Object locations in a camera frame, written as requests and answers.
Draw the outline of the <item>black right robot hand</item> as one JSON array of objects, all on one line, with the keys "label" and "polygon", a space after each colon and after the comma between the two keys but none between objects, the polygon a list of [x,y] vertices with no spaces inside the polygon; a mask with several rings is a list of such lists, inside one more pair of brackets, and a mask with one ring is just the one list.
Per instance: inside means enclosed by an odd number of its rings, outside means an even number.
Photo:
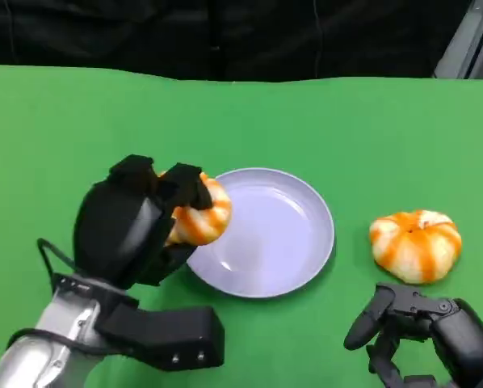
[{"label": "black right robot hand", "polygon": [[402,340],[431,340],[450,387],[483,387],[483,321],[460,298],[432,298],[417,287],[376,284],[343,346],[365,348],[368,370],[386,387],[436,387],[432,375],[402,376],[393,357]]}]

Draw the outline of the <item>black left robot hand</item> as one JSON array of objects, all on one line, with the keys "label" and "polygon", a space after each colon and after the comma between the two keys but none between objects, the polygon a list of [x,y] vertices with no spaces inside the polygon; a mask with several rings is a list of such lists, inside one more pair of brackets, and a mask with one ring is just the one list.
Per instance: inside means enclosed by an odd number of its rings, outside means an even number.
[{"label": "black left robot hand", "polygon": [[85,195],[73,228],[73,253],[80,274],[118,289],[158,285],[184,265],[195,242],[170,243],[173,212],[205,210],[212,197],[200,167],[176,163],[156,175],[153,159],[131,154]]}]

